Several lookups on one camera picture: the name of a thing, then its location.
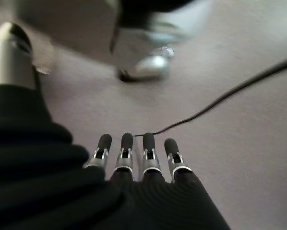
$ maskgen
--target black cable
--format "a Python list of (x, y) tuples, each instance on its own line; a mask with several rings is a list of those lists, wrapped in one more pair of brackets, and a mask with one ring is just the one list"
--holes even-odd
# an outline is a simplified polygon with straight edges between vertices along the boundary
[[(263, 80), (266, 79), (268, 77), (271, 77), (272, 75), (281, 72), (283, 70), (287, 69), (287, 59), (279, 62), (278, 64), (262, 71), (261, 73), (258, 73), (257, 75), (249, 78), (248, 80), (242, 82), (241, 84), (233, 87), (232, 89), (230, 89), (229, 91), (227, 91), (226, 93), (222, 94), (221, 96), (219, 96), (218, 98), (216, 98), (212, 103), (210, 103), (209, 105), (207, 105), (204, 109), (202, 109), (201, 111), (197, 112), (195, 115), (186, 118), (184, 120), (178, 121), (176, 123), (173, 123), (172, 125), (167, 126), (166, 128), (153, 133), (153, 135), (157, 135), (157, 134), (161, 134), (169, 129), (172, 129), (176, 126), (182, 125), (186, 122), (190, 122), (200, 116), (202, 116), (203, 114), (209, 112), (211, 109), (213, 109), (215, 106), (219, 105), (220, 103), (222, 103), (224, 100), (226, 100), (227, 98), (231, 97), (232, 95), (234, 95), (235, 93)], [(134, 137), (141, 137), (143, 136), (143, 134), (139, 134), (139, 135), (135, 135)]]

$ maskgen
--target gray fabric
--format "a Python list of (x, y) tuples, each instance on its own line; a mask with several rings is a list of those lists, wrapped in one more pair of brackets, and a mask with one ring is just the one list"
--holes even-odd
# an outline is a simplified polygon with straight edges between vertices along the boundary
[[(287, 0), (216, 0), (204, 33), (175, 51), (167, 81), (125, 84), (114, 78), (113, 67), (58, 48), (55, 74), (42, 79), (47, 104), (91, 152), (103, 133), (113, 136), (108, 177), (123, 133), (158, 131), (286, 58)], [(156, 136), (170, 181), (163, 148), (168, 137), (232, 229), (287, 230), (287, 71)], [(141, 141), (134, 144), (135, 160)]]

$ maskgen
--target ribbed black fabric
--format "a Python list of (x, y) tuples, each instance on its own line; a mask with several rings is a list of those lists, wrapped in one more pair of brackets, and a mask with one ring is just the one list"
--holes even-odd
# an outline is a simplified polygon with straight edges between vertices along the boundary
[(41, 94), (0, 86), (0, 229), (228, 229), (200, 182), (112, 184)]

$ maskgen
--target robotic hand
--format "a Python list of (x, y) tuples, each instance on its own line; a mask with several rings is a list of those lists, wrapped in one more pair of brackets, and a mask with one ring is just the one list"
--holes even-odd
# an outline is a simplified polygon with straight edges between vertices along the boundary
[[(159, 229), (229, 229), (200, 180), (180, 154), (174, 139), (169, 138), (164, 144), (171, 183), (166, 183), (162, 176), (151, 133), (143, 136), (143, 179), (133, 181), (132, 144), (133, 136), (124, 134), (109, 183), (132, 197), (144, 211), (147, 221), (150, 220)], [(111, 136), (104, 134), (84, 167), (104, 169), (110, 145)]]

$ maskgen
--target robotic finger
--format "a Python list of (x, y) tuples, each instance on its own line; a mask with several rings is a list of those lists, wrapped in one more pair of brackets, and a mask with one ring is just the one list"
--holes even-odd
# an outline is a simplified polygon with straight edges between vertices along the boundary
[(114, 184), (133, 181), (133, 136), (125, 133), (121, 139), (121, 149), (117, 157), (116, 167), (110, 181)]
[(198, 181), (197, 176), (193, 173), (180, 154), (176, 141), (172, 138), (168, 138), (165, 141), (164, 146), (168, 157), (168, 166), (172, 183)]
[(97, 166), (105, 169), (108, 159), (108, 152), (111, 146), (111, 135), (103, 134), (99, 140), (97, 148), (88, 160), (88, 162), (84, 165), (84, 168), (90, 166)]
[(143, 136), (143, 182), (164, 182), (152, 133)]

